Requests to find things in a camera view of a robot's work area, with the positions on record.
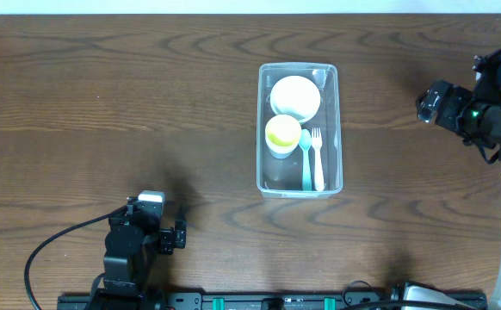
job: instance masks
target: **wooden table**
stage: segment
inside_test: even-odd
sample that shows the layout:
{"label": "wooden table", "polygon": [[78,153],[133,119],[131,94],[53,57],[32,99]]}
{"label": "wooden table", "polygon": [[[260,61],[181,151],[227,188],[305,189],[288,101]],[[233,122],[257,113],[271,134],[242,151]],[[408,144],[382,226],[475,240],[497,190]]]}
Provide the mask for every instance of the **wooden table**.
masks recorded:
{"label": "wooden table", "polygon": [[[0,16],[0,309],[29,309],[22,271],[44,239],[142,189],[187,207],[185,250],[156,281],[208,292],[340,291],[398,279],[491,293],[501,163],[417,120],[444,78],[472,87],[501,15]],[[256,185],[258,68],[338,68],[343,191],[264,200]],[[38,301],[87,292],[107,222],[34,261]]]}

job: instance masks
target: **teal spoon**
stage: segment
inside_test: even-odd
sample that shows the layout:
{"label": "teal spoon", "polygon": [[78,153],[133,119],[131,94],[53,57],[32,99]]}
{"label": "teal spoon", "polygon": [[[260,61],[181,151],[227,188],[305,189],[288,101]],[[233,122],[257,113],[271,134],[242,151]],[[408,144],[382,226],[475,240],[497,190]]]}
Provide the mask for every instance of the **teal spoon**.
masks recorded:
{"label": "teal spoon", "polygon": [[302,190],[312,190],[312,173],[310,172],[310,158],[308,151],[312,146],[312,136],[307,129],[302,129],[299,146],[302,149]]}

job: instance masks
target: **wood grain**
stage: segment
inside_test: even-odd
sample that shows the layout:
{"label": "wood grain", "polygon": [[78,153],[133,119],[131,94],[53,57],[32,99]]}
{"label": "wood grain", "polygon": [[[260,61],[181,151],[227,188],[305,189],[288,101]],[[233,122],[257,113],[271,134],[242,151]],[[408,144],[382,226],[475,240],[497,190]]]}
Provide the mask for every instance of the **wood grain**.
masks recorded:
{"label": "wood grain", "polygon": [[[415,116],[444,78],[473,85],[501,15],[0,16],[0,309],[29,309],[22,269],[45,238],[142,189],[189,220],[153,279],[209,292],[340,290],[398,279],[491,293],[501,164]],[[339,70],[344,189],[264,200],[256,186],[258,68]],[[50,244],[40,304],[86,292],[106,223]]]}

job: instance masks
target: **clear plastic bin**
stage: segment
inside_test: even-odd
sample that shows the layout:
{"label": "clear plastic bin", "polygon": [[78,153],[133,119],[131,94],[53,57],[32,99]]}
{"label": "clear plastic bin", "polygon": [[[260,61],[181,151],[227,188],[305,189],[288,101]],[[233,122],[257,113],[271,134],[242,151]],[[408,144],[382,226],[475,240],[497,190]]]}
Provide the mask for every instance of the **clear plastic bin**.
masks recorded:
{"label": "clear plastic bin", "polygon": [[[275,83],[288,76],[308,78],[316,84],[321,95],[318,113],[302,128],[310,133],[321,128],[323,146],[321,163],[325,190],[302,190],[302,149],[297,146],[285,159],[276,159],[269,152],[264,138],[266,123],[275,116],[269,103],[269,93]],[[310,168],[314,167],[314,151],[309,151]],[[327,198],[343,188],[343,148],[341,141],[338,74],[334,65],[314,63],[274,63],[260,67],[257,113],[257,186],[264,197]]]}

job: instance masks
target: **green tape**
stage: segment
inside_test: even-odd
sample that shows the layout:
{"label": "green tape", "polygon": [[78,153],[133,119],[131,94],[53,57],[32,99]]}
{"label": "green tape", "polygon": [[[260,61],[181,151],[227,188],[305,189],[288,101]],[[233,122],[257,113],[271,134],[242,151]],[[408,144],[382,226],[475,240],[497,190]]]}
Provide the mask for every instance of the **green tape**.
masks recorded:
{"label": "green tape", "polygon": [[336,310],[337,301],[334,298],[325,298],[325,310]]}
{"label": "green tape", "polygon": [[213,310],[224,310],[224,299],[214,298],[213,299]]}

